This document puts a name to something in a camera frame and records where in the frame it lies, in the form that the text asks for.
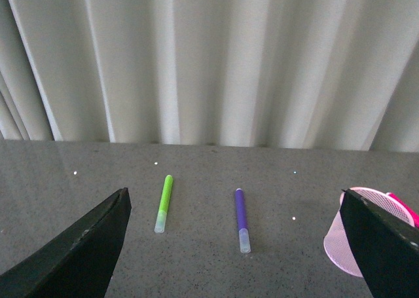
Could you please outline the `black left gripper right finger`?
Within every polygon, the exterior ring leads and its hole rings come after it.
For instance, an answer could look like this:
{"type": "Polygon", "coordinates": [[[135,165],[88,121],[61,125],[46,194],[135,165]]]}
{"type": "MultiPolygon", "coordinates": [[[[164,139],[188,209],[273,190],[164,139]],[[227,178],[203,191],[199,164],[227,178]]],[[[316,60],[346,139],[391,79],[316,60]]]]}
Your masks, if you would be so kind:
{"type": "Polygon", "coordinates": [[[418,228],[351,189],[340,207],[355,261],[373,297],[418,296],[418,228]]]}

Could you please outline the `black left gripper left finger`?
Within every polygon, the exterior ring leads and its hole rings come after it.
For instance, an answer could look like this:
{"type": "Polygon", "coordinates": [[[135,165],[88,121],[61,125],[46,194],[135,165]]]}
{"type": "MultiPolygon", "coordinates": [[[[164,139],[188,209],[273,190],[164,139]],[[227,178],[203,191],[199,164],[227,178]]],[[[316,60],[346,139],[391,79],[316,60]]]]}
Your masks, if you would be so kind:
{"type": "Polygon", "coordinates": [[[27,259],[1,275],[2,297],[104,297],[131,212],[119,189],[27,259]]]}

